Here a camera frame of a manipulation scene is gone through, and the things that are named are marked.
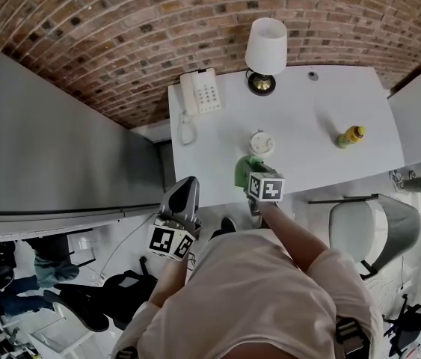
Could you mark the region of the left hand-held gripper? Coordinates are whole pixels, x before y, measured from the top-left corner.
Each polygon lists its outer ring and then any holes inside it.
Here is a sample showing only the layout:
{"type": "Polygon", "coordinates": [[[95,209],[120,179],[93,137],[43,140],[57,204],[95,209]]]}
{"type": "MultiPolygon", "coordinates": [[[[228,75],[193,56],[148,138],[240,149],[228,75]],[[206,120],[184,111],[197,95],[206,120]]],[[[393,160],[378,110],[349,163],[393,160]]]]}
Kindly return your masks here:
{"type": "Polygon", "coordinates": [[[174,184],[162,198],[148,228],[147,250],[169,260],[183,260],[199,238],[200,183],[189,176],[174,184]]]}

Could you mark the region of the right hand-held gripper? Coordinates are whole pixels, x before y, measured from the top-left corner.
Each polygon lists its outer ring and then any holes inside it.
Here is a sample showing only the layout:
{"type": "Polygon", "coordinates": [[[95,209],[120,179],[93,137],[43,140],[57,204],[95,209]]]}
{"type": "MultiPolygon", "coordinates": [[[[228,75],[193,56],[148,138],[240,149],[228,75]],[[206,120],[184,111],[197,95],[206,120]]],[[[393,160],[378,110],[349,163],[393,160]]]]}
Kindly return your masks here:
{"type": "Polygon", "coordinates": [[[285,178],[265,164],[250,164],[245,170],[245,194],[252,215],[259,215],[259,205],[283,199],[285,178]]]}

